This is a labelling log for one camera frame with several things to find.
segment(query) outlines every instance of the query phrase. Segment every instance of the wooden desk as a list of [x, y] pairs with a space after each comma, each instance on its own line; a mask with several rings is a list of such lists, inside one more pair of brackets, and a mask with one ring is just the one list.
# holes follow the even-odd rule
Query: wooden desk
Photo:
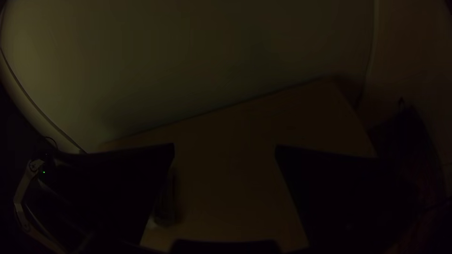
[[308, 246], [274, 158], [276, 144], [373, 157], [365, 130], [333, 82], [267, 95], [105, 144], [113, 150], [172, 142], [182, 222], [148, 230], [141, 245], [175, 239], [274, 239], [283, 252]]

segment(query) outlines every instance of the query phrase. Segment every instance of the desk surface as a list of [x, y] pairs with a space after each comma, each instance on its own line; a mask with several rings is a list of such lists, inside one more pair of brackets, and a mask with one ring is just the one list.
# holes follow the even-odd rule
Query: desk surface
[[132, 137], [114, 150], [174, 143], [181, 223], [146, 229], [141, 245], [168, 251], [175, 239], [274, 239], [283, 252], [308, 246], [276, 160], [276, 144], [374, 157], [372, 144], [335, 84], [296, 86]]

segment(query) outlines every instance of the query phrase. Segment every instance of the cable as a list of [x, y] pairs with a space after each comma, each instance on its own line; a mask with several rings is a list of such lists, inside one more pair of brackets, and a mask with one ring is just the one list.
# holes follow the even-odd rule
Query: cable
[[59, 151], [59, 149], [58, 149], [58, 144], [57, 144], [57, 142], [55, 141], [55, 139], [53, 139], [53, 138], [51, 138], [51, 137], [47, 137], [47, 136], [44, 136], [44, 138], [47, 138], [47, 139], [52, 140], [53, 143], [55, 143], [55, 148]]
[[380, 1], [374, 0], [373, 1], [373, 36], [372, 36], [372, 45], [371, 45], [371, 52], [369, 55], [369, 61], [366, 65], [366, 76], [364, 78], [364, 84], [361, 88], [361, 91], [359, 91], [358, 97], [356, 98], [355, 104], [353, 105], [354, 109], [357, 110], [361, 104], [361, 101], [363, 100], [364, 91], [366, 87], [369, 85], [369, 79], [371, 76], [372, 68], [373, 68], [373, 62], [375, 61], [375, 55], [377, 51], [377, 41], [378, 41], [378, 32], [379, 32], [379, 13], [380, 13]]

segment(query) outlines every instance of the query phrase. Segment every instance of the white wall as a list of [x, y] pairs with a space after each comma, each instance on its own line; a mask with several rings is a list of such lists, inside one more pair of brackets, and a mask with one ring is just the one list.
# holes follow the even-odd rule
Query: white wall
[[378, 0], [378, 39], [359, 116], [367, 127], [413, 105], [452, 195], [452, 15], [444, 0]]
[[362, 81], [372, 40], [371, 0], [15, 0], [6, 8], [0, 45], [13, 72], [86, 151], [317, 76]]

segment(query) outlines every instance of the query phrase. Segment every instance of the desk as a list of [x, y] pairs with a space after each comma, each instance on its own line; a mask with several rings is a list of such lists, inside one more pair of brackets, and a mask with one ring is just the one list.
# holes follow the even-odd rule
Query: desk
[[274, 158], [276, 144], [374, 157], [353, 109], [331, 80], [295, 86], [105, 144], [114, 150], [174, 143], [181, 223], [146, 229], [141, 245], [167, 252], [175, 239], [274, 239], [308, 246]]

